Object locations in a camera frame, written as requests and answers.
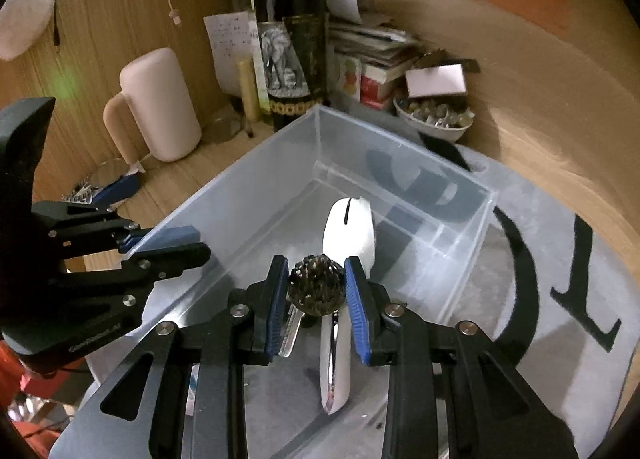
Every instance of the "screw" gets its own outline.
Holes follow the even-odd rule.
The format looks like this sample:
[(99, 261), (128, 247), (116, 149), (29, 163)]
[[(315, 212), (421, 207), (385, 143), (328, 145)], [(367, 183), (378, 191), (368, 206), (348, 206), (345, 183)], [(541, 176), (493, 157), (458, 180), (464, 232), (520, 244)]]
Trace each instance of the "screw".
[(404, 314), (404, 307), (399, 304), (388, 304), (385, 308), (385, 313), (391, 318), (398, 318)]
[(478, 326), (473, 322), (464, 321), (460, 323), (460, 331), (467, 336), (473, 336), (478, 332)]
[(136, 304), (136, 297), (133, 295), (125, 295), (122, 299), (122, 303), (127, 307), (131, 307)]
[(174, 332), (175, 324), (173, 322), (161, 322), (156, 325), (156, 333), (160, 336), (167, 336)]
[(242, 318), (243, 316), (247, 316), (249, 314), (249, 306), (244, 304), (236, 304), (229, 310), (229, 312), (234, 318)]

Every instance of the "clear plastic container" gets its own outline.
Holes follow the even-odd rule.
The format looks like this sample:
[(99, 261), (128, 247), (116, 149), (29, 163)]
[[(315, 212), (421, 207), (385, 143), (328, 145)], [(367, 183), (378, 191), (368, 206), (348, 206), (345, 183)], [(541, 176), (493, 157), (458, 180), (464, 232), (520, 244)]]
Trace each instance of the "clear plastic container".
[[(161, 319), (206, 321), (226, 306), (231, 288), (263, 280), (275, 254), (293, 267), (320, 253), (328, 213), (342, 197), (371, 202), (371, 280), (423, 318), (446, 322), (495, 195), (404, 138), (316, 107), (209, 182), (133, 250), (175, 245), (195, 229), (213, 255), (204, 269), (156, 285), (133, 336), (142, 338)], [(245, 368), (252, 459), (380, 457), (386, 367), (367, 369), (354, 356), (350, 401), (333, 416), (319, 402), (318, 368), (318, 328), (301, 330), (289, 359)]]

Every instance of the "dark glass bottle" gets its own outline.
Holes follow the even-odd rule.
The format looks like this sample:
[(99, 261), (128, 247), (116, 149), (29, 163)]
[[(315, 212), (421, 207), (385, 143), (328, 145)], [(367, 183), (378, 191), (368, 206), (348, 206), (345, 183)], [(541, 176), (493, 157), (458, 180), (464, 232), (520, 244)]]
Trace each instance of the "dark glass bottle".
[(273, 127), (326, 99), (324, 0), (254, 0)]

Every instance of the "brown textured ball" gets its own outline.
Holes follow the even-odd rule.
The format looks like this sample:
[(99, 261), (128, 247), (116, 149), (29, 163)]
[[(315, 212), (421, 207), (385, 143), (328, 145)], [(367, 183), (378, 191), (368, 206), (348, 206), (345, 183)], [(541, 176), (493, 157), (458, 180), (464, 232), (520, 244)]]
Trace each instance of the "brown textured ball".
[(344, 269), (326, 255), (309, 255), (291, 270), (289, 296), (305, 314), (332, 314), (344, 303)]

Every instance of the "bowl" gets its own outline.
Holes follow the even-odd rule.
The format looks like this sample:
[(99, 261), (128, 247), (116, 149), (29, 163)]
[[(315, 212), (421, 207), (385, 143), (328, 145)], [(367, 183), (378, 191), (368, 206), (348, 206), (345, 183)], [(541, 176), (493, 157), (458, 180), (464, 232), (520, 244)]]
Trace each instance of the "bowl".
[(451, 143), (455, 143), (456, 141), (458, 141), (462, 137), (462, 135), (465, 133), (466, 129), (468, 129), (469, 127), (471, 127), (471, 125), (473, 125), (473, 122), (471, 122), (471, 125), (468, 125), (466, 127), (458, 127), (455, 129), (450, 129), (448, 127), (436, 127), (433, 125), (427, 125), (427, 123), (425, 123), (424, 121), (419, 120), (418, 118), (415, 118), (415, 116), (412, 116), (411, 114), (406, 112), (404, 109), (402, 109), (402, 107), (398, 104), (397, 98), (394, 98), (394, 105), (400, 117), (404, 119), (406, 123), (411, 125), (418, 132), (421, 132), (422, 134), (426, 134), (427, 136), (433, 136), (434, 138), (439, 138), (441, 140), (447, 140), (448, 142), (451, 142)]

